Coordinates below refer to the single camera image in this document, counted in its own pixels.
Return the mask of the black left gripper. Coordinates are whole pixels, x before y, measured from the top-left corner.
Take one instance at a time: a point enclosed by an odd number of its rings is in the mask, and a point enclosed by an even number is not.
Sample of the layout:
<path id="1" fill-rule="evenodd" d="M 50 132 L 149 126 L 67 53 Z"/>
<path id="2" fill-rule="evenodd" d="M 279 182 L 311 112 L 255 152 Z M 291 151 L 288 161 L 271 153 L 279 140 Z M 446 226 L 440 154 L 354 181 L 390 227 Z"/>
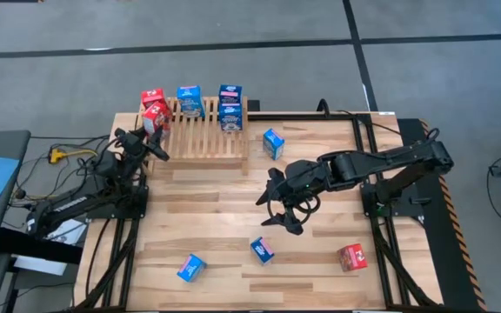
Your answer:
<path id="1" fill-rule="evenodd" d="M 121 152 L 122 159 L 145 159 L 150 152 L 158 159 L 167 162 L 170 156 L 161 148 L 163 133 L 164 130 L 162 127 L 158 127 L 152 134 L 148 133 L 146 141 L 148 146 L 146 146 L 144 143 L 146 131 L 143 127 L 128 131 L 116 128 L 114 130 L 114 135 L 116 137 L 115 147 L 123 150 Z"/>

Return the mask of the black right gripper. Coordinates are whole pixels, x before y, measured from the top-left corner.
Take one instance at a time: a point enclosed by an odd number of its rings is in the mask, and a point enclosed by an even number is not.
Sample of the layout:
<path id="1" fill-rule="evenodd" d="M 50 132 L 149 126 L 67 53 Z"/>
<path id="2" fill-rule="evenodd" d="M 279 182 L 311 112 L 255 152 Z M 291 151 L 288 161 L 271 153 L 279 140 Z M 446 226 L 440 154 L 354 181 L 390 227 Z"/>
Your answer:
<path id="1" fill-rule="evenodd" d="M 311 202 L 315 204 L 313 210 L 319 209 L 321 200 L 318 195 L 330 189 L 331 169 L 326 161 L 296 161 L 286 167 L 285 174 L 286 181 L 281 189 L 281 202 L 290 210 L 274 214 L 261 222 L 261 225 L 280 225 L 292 235 L 300 236 L 304 232 L 302 221 L 295 216 L 293 209 L 303 210 L 302 204 Z M 266 189 L 256 201 L 257 206 L 279 198 L 277 185 L 284 182 L 284 173 L 276 168 L 270 168 L 268 175 Z"/>

